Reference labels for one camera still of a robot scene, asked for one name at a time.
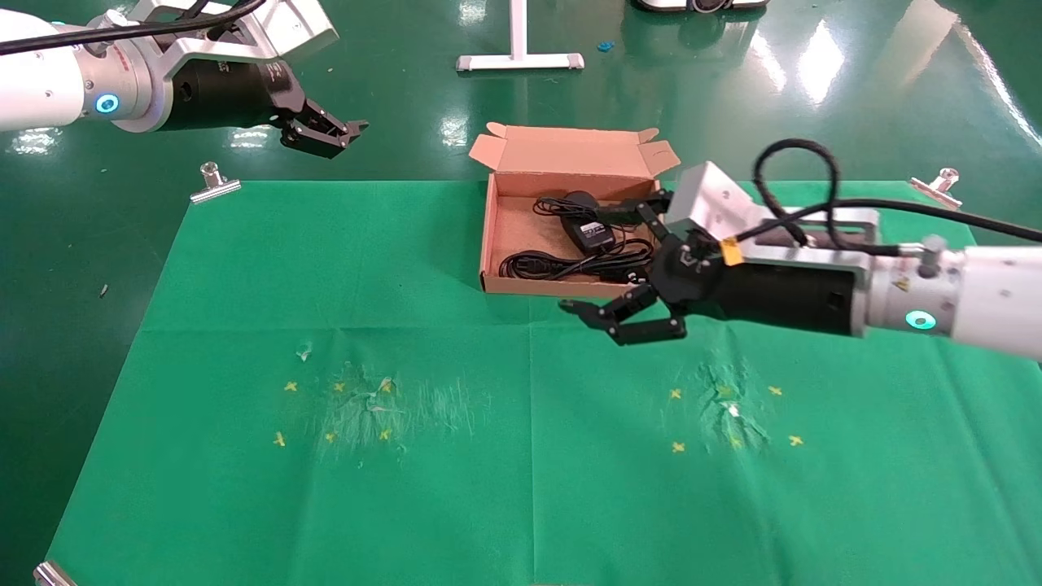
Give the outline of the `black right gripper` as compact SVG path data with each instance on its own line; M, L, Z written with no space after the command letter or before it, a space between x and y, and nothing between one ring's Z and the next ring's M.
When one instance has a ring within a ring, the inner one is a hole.
M688 316L745 321L782 329L855 336L855 272L824 265L755 262L739 241L691 234L693 197L656 190L598 207L598 221L646 233L659 246L649 283L610 303L561 300L559 308L623 347L687 337ZM661 300L669 317L632 321Z

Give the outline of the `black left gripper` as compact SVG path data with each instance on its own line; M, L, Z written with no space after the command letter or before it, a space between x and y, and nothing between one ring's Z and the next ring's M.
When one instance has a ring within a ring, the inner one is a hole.
M167 130L250 129L296 116L282 129L284 147L324 158L348 148L351 136L369 122L341 121L315 100L306 100L286 62L238 63L195 59L173 77L174 96Z

